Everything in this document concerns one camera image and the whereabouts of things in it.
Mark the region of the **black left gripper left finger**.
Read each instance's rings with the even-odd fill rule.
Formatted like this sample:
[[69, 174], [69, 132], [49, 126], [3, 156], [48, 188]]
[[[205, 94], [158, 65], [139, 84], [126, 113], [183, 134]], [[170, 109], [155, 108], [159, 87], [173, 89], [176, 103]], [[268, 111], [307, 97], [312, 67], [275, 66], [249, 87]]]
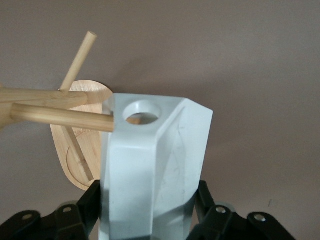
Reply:
[[101, 184], [95, 180], [76, 203], [42, 217], [38, 211], [16, 213], [0, 225], [2, 240], [88, 240], [101, 215]]

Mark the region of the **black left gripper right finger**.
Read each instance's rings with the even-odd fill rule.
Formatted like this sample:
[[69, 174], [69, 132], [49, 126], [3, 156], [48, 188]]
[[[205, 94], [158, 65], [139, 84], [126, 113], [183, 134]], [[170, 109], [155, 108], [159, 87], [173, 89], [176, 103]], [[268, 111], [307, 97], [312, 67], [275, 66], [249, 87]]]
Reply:
[[199, 224], [191, 230], [193, 240], [293, 240], [272, 215], [251, 212], [243, 218], [229, 207], [216, 204], [207, 183], [199, 182], [195, 195]]

